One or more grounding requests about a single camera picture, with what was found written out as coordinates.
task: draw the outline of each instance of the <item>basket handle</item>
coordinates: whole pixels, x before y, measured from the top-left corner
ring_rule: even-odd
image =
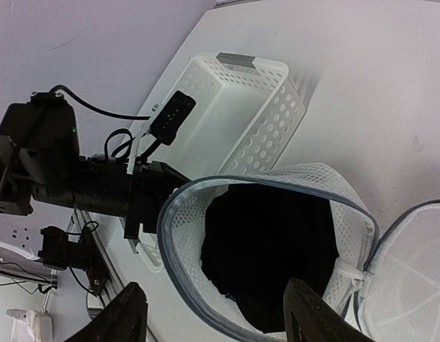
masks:
[[[246,55],[238,55],[236,53],[226,53],[220,52],[217,55],[217,59],[220,63],[230,64],[234,66],[243,66],[245,68],[253,68],[256,69],[253,65],[253,61],[256,57],[246,56]]]

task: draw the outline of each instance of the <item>round mesh lid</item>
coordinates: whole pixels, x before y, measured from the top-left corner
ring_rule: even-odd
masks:
[[[158,220],[158,244],[169,277],[186,304],[207,324],[238,341],[285,341],[284,332],[263,334],[251,326],[237,304],[221,295],[201,269],[205,212],[229,185],[240,183],[280,187],[330,200],[339,262],[323,299],[337,312],[357,290],[353,279],[358,273],[362,275],[376,241],[377,224],[348,182],[319,163],[261,175],[207,177],[187,184],[165,203]]]
[[[440,201],[409,210],[380,240],[358,317],[376,342],[440,342]]]

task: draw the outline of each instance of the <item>wall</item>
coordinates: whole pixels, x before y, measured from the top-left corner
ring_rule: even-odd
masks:
[[[101,108],[136,114],[200,16],[214,5],[215,0],[0,0],[0,122],[10,103],[26,102],[31,92],[59,83]],[[102,152],[111,131],[130,125],[70,104],[76,111],[83,155]],[[118,144],[119,139],[113,140],[111,148]],[[34,207],[30,217],[0,215],[0,220],[65,227],[71,214],[46,204]],[[0,255],[25,263],[2,250]],[[72,289],[71,282],[64,284]],[[75,315],[84,307],[84,295],[69,301],[71,296],[69,291],[58,295],[62,304],[56,307],[59,316],[72,314],[69,333],[86,323],[82,315]],[[34,299],[40,300],[17,287],[0,288],[0,341],[7,341],[4,336],[10,333],[1,313],[8,307],[33,305]]]

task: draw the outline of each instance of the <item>table surface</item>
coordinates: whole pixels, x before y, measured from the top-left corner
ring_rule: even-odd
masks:
[[[327,163],[385,230],[406,209],[440,198],[440,3],[320,2],[268,0],[208,11],[142,113],[164,99],[199,52],[283,61],[308,109],[276,167]],[[190,311],[165,271],[151,273],[131,253],[118,220],[103,219],[108,255],[124,282],[138,281],[147,293],[160,342],[229,341]]]

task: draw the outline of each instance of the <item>black cloth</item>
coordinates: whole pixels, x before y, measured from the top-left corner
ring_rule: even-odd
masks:
[[[202,270],[263,333],[285,331],[291,278],[322,296],[339,256],[329,201],[264,185],[230,185],[205,215]]]

